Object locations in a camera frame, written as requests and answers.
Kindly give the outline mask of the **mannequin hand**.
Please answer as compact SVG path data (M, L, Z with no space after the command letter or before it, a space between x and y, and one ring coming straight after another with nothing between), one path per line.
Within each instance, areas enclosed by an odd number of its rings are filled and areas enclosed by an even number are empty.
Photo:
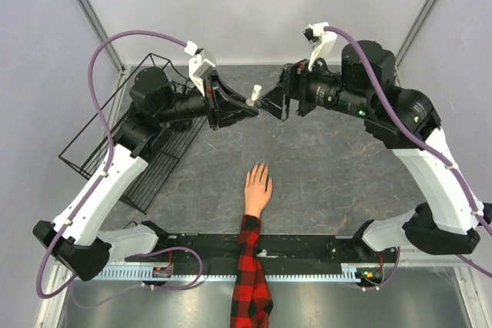
M253 166L246 175L244 185L244 213L259 218L271 199L273 180L266 163Z

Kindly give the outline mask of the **white nail polish cap brush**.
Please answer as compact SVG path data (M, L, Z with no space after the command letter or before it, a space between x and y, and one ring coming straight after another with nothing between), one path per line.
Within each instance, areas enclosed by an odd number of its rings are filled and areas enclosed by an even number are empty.
M253 89L251 92L251 101L252 102L256 102L261 97L261 91L262 91L262 87L259 84L255 84L253 86Z

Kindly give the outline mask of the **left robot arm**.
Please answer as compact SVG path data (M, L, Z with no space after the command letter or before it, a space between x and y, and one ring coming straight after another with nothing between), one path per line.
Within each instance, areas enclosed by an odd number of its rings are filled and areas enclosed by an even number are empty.
M212 128L256 117L261 86L245 98L209 71L204 89L180 90L158 67L137 74L129 91L131 104L108 141L109 152L81 193L53 221L40 220L35 237L77 278L88 281L116 260L144 254L152 261L168 255L168 242L155 225L102 232L105 218L131 183L155 160L186 121L206 117Z

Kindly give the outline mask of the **red plaid sleeve forearm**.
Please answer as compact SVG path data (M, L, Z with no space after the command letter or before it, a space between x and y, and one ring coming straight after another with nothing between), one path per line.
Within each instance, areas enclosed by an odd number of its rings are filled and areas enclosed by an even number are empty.
M274 301L258 258L260 235L261 220L244 215L238 236L239 274L231 299L230 327L233 328L269 327Z

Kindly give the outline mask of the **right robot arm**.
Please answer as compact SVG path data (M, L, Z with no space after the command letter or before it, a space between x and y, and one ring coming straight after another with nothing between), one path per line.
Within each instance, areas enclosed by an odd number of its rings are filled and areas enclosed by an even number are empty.
M341 55L341 72L329 70L321 58L289 63L278 83L255 107L276 118L288 119L291 101L301 117L316 107L360 118L365 130L404 164L425 201L399 217L368 220L354 235L353 255L370 261L391 247L413 246L430 255L470 255L480 242L477 215L491 221L491 205L466 198L450 166L408 138L392 120L371 84L362 60L352 45Z

